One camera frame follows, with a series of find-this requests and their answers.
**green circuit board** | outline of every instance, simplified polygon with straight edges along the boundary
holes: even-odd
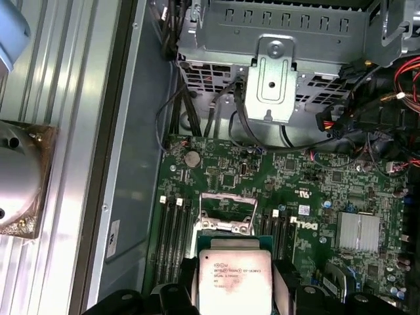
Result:
[[[326,262],[351,274],[357,291],[391,296],[389,286],[404,283],[404,271],[396,267],[404,205],[394,192],[406,178],[381,177],[365,161],[342,169],[323,168],[308,152],[268,154],[198,137],[171,136],[169,141],[172,149],[163,155],[159,172],[145,293],[157,284],[176,281],[182,258],[194,255],[192,230],[202,192],[256,198],[255,235],[271,235],[273,258],[293,261],[305,284],[320,281],[319,270]],[[197,154],[186,163],[188,152]],[[341,154],[317,158],[327,166],[348,161]],[[210,199],[201,210],[212,218],[242,221],[253,208]],[[337,238],[340,213],[378,218],[373,225],[379,229],[377,248],[342,248]],[[392,283],[390,275],[395,277]]]

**motherboard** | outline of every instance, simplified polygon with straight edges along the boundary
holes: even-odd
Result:
[[[314,163],[310,152],[267,153],[178,135],[166,146],[144,293],[177,280],[199,235],[269,235],[273,259],[293,262],[303,284],[338,299],[364,291],[402,305],[404,176],[385,178],[362,159],[339,167],[348,162],[344,154],[318,152]],[[211,220],[196,229],[203,217]]]

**metal bracket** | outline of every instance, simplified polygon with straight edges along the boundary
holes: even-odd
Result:
[[[239,203],[248,203],[253,205],[253,212],[250,217],[244,218],[242,222],[238,221],[222,221],[216,218],[209,218],[206,211],[202,210],[202,201],[203,199],[216,199],[216,200],[226,200],[230,199]],[[191,239],[191,248],[190,248],[190,258],[193,258],[196,254],[196,242],[198,231],[201,230],[222,230],[225,232],[231,232],[233,234],[240,234],[245,236],[252,236],[255,234],[254,231],[254,219],[257,212],[258,200],[250,197],[242,197],[234,194],[212,194],[210,192],[202,192],[199,195],[199,213],[196,223],[194,224],[194,229],[192,232]]]
[[[297,72],[293,69],[294,42],[263,37],[257,64],[249,68],[245,107],[249,119],[287,123],[295,108]]]

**white label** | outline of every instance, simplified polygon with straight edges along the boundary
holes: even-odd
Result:
[[[305,230],[318,230],[318,223],[303,222],[297,220],[297,217],[290,217],[290,223],[295,223],[297,228],[304,228]]]
[[[324,277],[324,280],[322,281],[324,285],[337,297],[339,294],[339,290],[335,285],[331,283],[326,277]]]
[[[106,251],[106,258],[110,258],[117,250],[117,240],[120,220],[115,220],[111,223],[110,239],[108,240],[108,250]]]
[[[309,215],[310,207],[308,205],[299,205],[299,215]]]

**heatsink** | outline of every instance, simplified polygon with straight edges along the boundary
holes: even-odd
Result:
[[[354,251],[378,252],[381,221],[373,215],[339,213],[337,246]]]

